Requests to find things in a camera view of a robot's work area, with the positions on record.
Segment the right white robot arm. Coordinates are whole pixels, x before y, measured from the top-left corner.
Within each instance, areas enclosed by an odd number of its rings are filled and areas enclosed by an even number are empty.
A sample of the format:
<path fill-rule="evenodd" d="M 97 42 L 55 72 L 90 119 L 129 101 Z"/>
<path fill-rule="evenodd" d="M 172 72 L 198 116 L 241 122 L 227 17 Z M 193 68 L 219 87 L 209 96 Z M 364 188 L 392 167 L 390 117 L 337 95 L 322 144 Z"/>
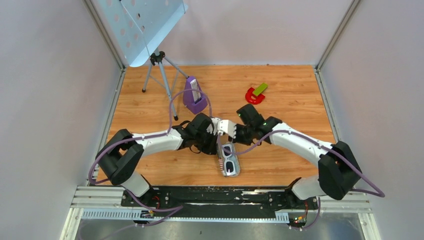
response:
<path fill-rule="evenodd" d="M 285 148 L 317 167 L 317 175 L 298 177 L 286 188 L 285 201 L 290 208 L 298 209 L 311 197 L 342 200 L 360 180 L 361 168 L 347 143 L 318 140 L 278 118 L 264 119 L 252 104 L 241 107 L 237 114 L 242 124 L 236 125 L 234 142 L 247 146 L 254 140 L 258 144 L 266 142 Z"/>

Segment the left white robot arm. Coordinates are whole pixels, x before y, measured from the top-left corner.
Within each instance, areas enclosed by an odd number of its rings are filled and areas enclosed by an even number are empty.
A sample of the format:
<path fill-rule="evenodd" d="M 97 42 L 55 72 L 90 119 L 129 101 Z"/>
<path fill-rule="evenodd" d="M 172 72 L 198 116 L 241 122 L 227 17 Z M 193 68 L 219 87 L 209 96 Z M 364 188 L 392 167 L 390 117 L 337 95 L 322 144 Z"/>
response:
<path fill-rule="evenodd" d="M 119 130 L 97 153 L 96 160 L 107 180 L 114 186 L 122 186 L 133 193 L 140 206 L 153 201 L 150 183 L 136 171 L 142 157 L 165 151 L 178 151 L 192 146 L 207 155 L 217 153 L 217 117 L 204 113 L 193 120 L 174 125 L 170 130 L 147 134 Z"/>

